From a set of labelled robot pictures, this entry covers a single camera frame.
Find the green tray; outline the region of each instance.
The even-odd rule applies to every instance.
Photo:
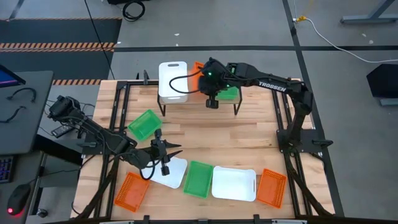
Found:
[[[191,161],[187,179],[185,180],[184,193],[207,198],[212,177],[212,165]]]
[[[216,100],[234,100],[239,93],[239,89],[234,87],[228,88],[219,92],[216,96]]]
[[[156,129],[159,129],[161,125],[162,121],[156,114],[152,110],[147,110],[131,122],[128,128],[138,140],[143,141],[153,134]]]

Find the floor tape line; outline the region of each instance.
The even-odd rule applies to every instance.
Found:
[[[69,79],[69,80],[52,80],[52,85],[99,85],[102,79]]]

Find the orange bin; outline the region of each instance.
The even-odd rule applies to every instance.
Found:
[[[284,199],[286,176],[269,169],[262,171],[257,200],[281,208]]]
[[[114,201],[115,205],[136,212],[144,199],[148,186],[148,180],[143,180],[140,175],[129,172]]]
[[[200,62],[194,62],[192,69],[189,71],[188,75],[194,74],[195,72],[199,72],[201,68],[205,66],[204,63]],[[190,77],[191,79],[191,86],[189,91],[195,91],[199,89],[199,77],[203,76],[202,73],[199,73],[198,75],[194,75]]]

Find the white cable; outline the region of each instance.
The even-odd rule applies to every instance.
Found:
[[[352,52],[349,52],[348,50],[339,48],[339,47],[337,47],[336,45],[332,44],[328,39],[326,39],[324,36],[322,36],[322,35],[317,31],[317,28],[315,28],[315,24],[312,22],[311,19],[305,18],[305,20],[311,22],[312,27],[313,27],[313,29],[315,30],[315,32],[316,32],[320,37],[322,37],[323,40],[325,40],[326,42],[328,42],[330,45],[334,46],[334,48],[336,48],[336,49],[338,49],[338,50],[341,50],[341,51],[344,51],[344,52],[346,52],[346,53],[349,53],[350,55],[352,55],[352,56],[354,56],[354,57],[356,57],[356,58],[358,58],[358,59],[360,59],[360,60],[362,60],[362,61],[364,61],[364,62],[367,62],[367,63],[398,62],[398,59],[382,60],[382,61],[369,61],[369,60],[363,59],[363,58],[361,58],[360,56],[358,56],[358,55],[356,55],[356,54],[354,54],[354,53],[352,53]]]
[[[294,0],[294,13],[296,15],[296,20],[297,20],[297,7],[296,7],[296,0]]]

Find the gray floor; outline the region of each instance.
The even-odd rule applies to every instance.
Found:
[[[7,17],[15,0],[0,2],[0,17]],[[81,0],[25,0],[17,17],[87,17]],[[375,0],[296,0],[297,13],[311,18],[317,29],[337,45],[398,45],[398,24],[341,25],[341,16],[367,14]],[[88,0],[94,17],[121,16],[116,6]],[[137,22],[123,21],[118,47],[172,47],[205,45],[289,45],[292,39],[284,8],[278,0],[153,0],[144,3],[147,11]],[[293,0],[289,0],[294,14]],[[387,13],[398,13],[395,2]],[[297,24],[301,46],[327,46],[308,22]],[[369,60],[398,58],[397,51],[355,52]],[[398,220],[398,170],[395,147],[398,133],[398,108],[382,108],[371,96],[366,75],[377,64],[364,63],[343,52],[304,52],[325,135],[334,140],[330,155],[335,170],[343,209],[347,217]],[[134,78],[143,69],[157,78],[161,62],[183,60],[247,62],[259,70],[283,77],[301,77],[295,52],[276,51],[196,51],[115,53],[112,69],[117,79]],[[54,86],[51,99],[75,96],[84,103],[95,103],[98,87]],[[52,130],[58,124],[44,118],[42,127]],[[53,194],[73,187],[52,188],[46,192],[43,207],[51,207],[48,219],[29,219],[28,223],[65,220],[72,196],[60,205],[50,200]]]

